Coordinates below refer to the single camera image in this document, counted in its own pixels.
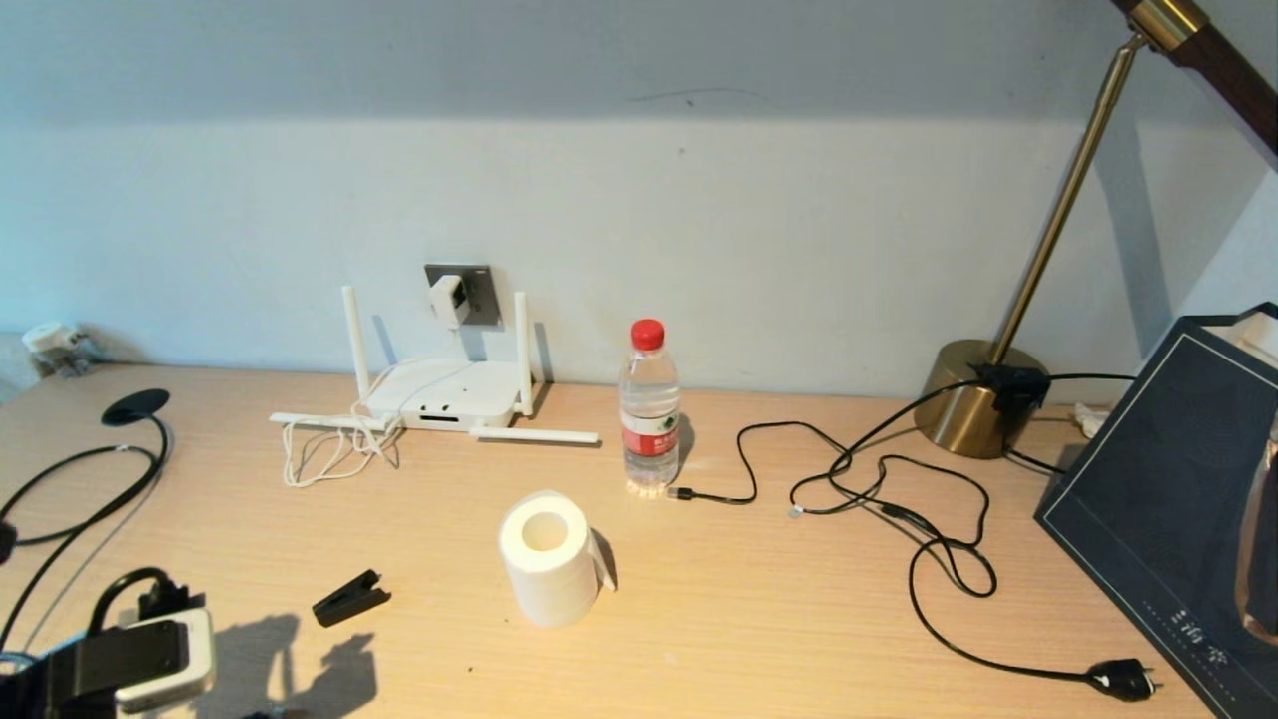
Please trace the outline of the white router with antennas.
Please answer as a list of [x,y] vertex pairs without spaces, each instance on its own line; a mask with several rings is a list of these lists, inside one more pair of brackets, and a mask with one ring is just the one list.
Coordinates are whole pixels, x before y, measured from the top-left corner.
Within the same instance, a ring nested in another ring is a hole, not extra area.
[[515,360],[410,359],[389,367],[377,381],[368,374],[357,292],[345,286],[341,294],[357,378],[355,405],[335,415],[273,412],[270,421],[282,427],[350,429],[374,438],[394,437],[404,429],[440,429],[464,432],[482,441],[599,444],[596,432],[512,427],[518,415],[535,415],[527,292],[514,295]]

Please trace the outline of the dark blue gift bag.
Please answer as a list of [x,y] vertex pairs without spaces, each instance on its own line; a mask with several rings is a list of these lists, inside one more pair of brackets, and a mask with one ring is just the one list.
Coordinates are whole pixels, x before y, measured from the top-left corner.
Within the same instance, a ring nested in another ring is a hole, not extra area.
[[1217,719],[1278,719],[1278,305],[1182,315],[1035,517]]

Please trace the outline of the black plastic clip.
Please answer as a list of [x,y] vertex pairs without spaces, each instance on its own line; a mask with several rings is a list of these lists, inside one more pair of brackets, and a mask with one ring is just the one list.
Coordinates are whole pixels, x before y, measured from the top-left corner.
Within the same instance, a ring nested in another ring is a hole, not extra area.
[[391,596],[392,593],[380,587],[380,573],[366,570],[348,584],[343,584],[343,587],[328,593],[328,596],[314,602],[312,614],[320,627],[332,628],[334,624],[348,622],[366,614],[366,610],[386,604]]

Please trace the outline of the grey wall socket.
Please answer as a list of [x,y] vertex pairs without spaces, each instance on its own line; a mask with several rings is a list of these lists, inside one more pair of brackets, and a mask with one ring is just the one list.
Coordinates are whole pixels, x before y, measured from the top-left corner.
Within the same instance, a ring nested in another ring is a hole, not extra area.
[[[472,314],[466,318],[464,327],[497,327],[501,324],[501,314],[498,313],[498,295],[496,292],[496,284],[492,269],[489,266],[475,266],[475,264],[427,264],[424,266],[424,272],[428,282],[428,301],[429,301],[429,286],[433,281],[441,277],[441,275],[461,275],[465,285],[466,292],[469,292],[469,299],[472,303]],[[429,310],[432,312],[432,305],[429,304]]]

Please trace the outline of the water bottle red cap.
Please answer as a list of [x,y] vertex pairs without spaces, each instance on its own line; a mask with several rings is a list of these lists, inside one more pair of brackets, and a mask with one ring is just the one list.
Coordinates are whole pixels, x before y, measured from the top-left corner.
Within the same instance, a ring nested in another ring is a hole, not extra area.
[[619,377],[619,418],[629,490],[665,496],[680,464],[680,383],[666,347],[665,324],[640,319],[630,328],[630,350]]

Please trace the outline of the white toilet paper roll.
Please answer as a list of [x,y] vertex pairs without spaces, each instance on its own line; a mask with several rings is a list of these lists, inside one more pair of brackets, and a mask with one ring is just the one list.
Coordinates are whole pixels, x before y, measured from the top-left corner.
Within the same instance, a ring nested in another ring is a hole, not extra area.
[[498,526],[497,543],[515,602],[530,624],[574,624],[599,593],[617,590],[601,536],[584,510],[558,490],[515,502]]

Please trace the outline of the brass desk lamp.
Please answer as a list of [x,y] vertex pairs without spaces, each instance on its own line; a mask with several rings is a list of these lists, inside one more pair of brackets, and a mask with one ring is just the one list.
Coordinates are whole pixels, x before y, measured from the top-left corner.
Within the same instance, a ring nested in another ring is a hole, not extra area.
[[[1091,169],[1114,109],[1143,50],[1197,77],[1235,115],[1243,135],[1272,169],[1278,170],[1278,89],[1215,27],[1199,0],[1111,0],[1123,15],[1128,37],[1114,50],[1091,102],[1091,111],[1059,190],[1045,215],[1044,229],[1019,278],[1016,292],[990,341],[958,340],[939,349],[923,395],[910,406],[921,435],[950,453],[970,458],[1002,458],[1034,418],[1005,418],[993,410],[993,392],[978,386],[971,364],[1034,365],[1013,340],[1045,275],[1051,255],[1068,222],[1082,181]],[[1051,374],[1058,381],[1105,381],[1103,373]]]

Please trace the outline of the black adapter on lamp base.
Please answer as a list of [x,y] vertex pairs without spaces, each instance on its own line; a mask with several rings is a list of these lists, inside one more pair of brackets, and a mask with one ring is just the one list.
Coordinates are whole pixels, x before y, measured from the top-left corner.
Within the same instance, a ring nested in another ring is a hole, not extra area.
[[978,386],[993,392],[993,410],[1005,418],[1025,418],[1042,407],[1051,375],[1034,365],[971,364]]

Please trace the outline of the white power adapter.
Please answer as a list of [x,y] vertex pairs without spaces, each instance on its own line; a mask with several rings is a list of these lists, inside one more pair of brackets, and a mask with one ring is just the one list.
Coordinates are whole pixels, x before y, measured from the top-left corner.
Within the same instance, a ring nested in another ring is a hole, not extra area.
[[472,314],[472,303],[461,275],[441,275],[429,284],[429,308],[449,332],[459,332]]

